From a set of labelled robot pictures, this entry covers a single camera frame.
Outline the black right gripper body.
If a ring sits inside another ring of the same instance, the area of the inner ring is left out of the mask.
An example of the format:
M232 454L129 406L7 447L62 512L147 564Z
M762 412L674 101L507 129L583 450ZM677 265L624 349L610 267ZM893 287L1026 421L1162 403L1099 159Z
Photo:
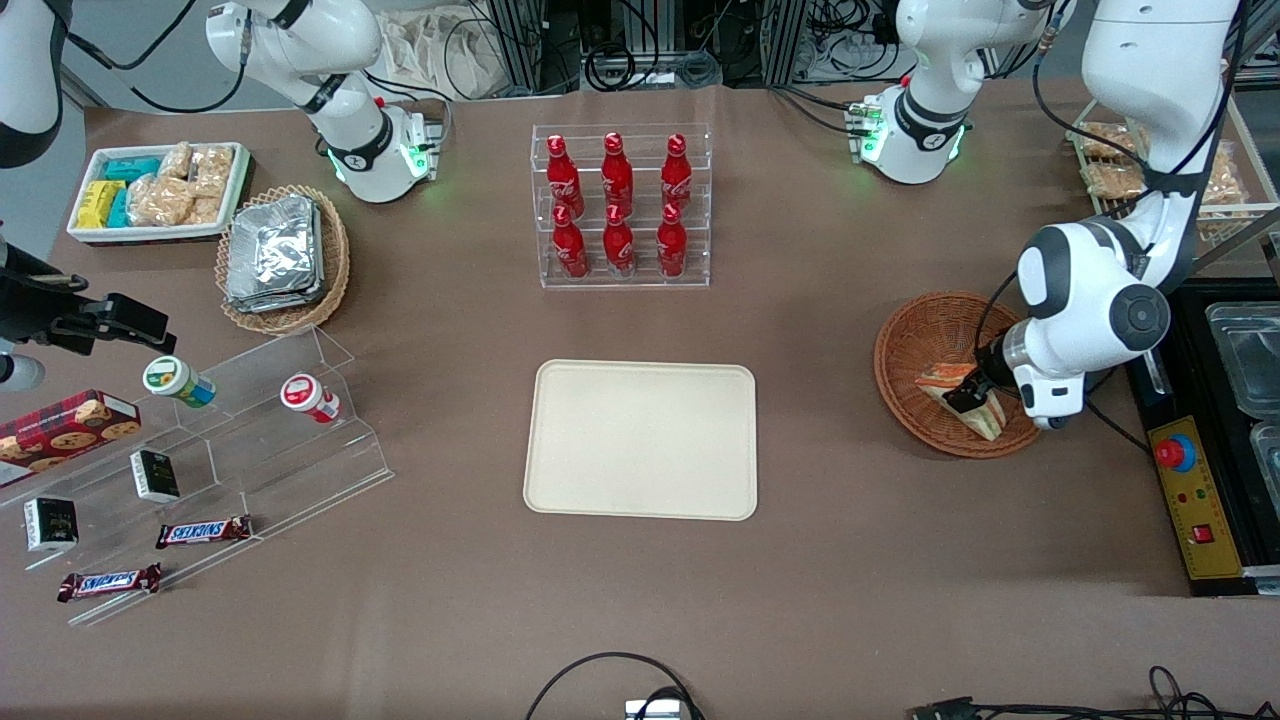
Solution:
M90 354L102 338L97 318L84 310L86 278L67 274L12 245L3 246L1 336L23 345L56 346Z

